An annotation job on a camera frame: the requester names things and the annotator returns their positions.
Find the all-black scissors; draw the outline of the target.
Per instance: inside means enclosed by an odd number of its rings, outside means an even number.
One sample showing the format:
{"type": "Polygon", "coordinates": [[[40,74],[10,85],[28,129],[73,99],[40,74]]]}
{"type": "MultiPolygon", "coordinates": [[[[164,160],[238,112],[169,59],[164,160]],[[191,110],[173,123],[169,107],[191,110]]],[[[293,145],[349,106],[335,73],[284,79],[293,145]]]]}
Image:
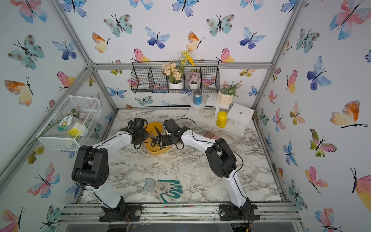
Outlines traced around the all-black scissors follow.
{"type": "Polygon", "coordinates": [[[165,148],[165,142],[162,136],[161,131],[155,126],[155,130],[157,132],[157,136],[153,139],[153,146],[159,148],[165,148]]]}

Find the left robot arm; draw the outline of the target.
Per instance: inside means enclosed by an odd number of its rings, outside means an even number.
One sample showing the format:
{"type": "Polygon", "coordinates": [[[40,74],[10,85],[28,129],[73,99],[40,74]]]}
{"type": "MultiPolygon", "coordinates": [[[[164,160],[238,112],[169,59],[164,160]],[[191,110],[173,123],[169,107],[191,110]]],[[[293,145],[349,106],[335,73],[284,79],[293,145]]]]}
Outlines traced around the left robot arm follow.
{"type": "Polygon", "coordinates": [[[133,210],[126,208],[124,198],[108,180],[109,156],[130,144],[140,147],[149,138],[147,125],[147,120],[135,118],[114,136],[98,144],[81,146],[78,149],[71,178],[82,189],[93,192],[99,199],[104,212],[100,221],[133,221],[130,215],[133,210]]]}

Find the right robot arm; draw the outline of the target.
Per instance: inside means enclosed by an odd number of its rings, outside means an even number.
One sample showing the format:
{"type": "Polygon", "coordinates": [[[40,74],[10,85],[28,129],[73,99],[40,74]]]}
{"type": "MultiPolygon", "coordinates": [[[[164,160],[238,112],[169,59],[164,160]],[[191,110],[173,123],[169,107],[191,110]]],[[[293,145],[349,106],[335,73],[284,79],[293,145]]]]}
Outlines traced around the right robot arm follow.
{"type": "Polygon", "coordinates": [[[237,154],[223,138],[217,140],[206,138],[188,127],[180,127],[172,119],[164,121],[163,126],[167,133],[163,136],[165,146],[181,143],[205,153],[212,172],[222,178],[230,196],[230,203],[219,205],[221,221],[253,222],[260,220],[257,205],[246,196],[239,182],[237,154]]]}

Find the yellow storage box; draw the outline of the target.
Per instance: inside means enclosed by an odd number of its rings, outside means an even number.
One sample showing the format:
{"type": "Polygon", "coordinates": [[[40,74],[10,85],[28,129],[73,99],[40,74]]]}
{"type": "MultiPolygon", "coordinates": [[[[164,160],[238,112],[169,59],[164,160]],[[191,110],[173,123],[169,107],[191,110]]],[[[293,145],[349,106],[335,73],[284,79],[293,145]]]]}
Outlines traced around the yellow storage box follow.
{"type": "Polygon", "coordinates": [[[171,147],[164,147],[160,146],[160,136],[163,135],[163,125],[160,122],[152,122],[149,123],[146,132],[148,133],[149,137],[145,140],[145,145],[147,150],[153,156],[158,156],[164,153],[167,153],[171,147]]]}

